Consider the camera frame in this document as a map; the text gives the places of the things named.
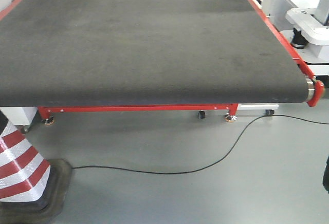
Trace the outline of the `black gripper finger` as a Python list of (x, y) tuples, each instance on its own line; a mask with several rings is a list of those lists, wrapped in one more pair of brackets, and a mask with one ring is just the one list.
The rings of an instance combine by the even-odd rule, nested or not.
[(324, 189), (329, 192), (329, 157), (327, 158), (324, 173), (323, 173), (323, 179), (322, 184)]

